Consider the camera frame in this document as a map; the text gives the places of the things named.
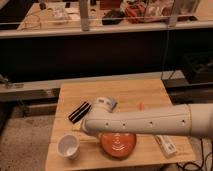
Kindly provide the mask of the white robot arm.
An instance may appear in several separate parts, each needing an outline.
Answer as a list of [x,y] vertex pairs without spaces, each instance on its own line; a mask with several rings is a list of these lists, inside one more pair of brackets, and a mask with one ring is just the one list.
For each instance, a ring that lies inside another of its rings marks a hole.
[[81,130],[91,136],[111,132],[213,140],[213,103],[181,104],[129,112],[113,112],[114,107],[112,98],[96,98],[81,123]]

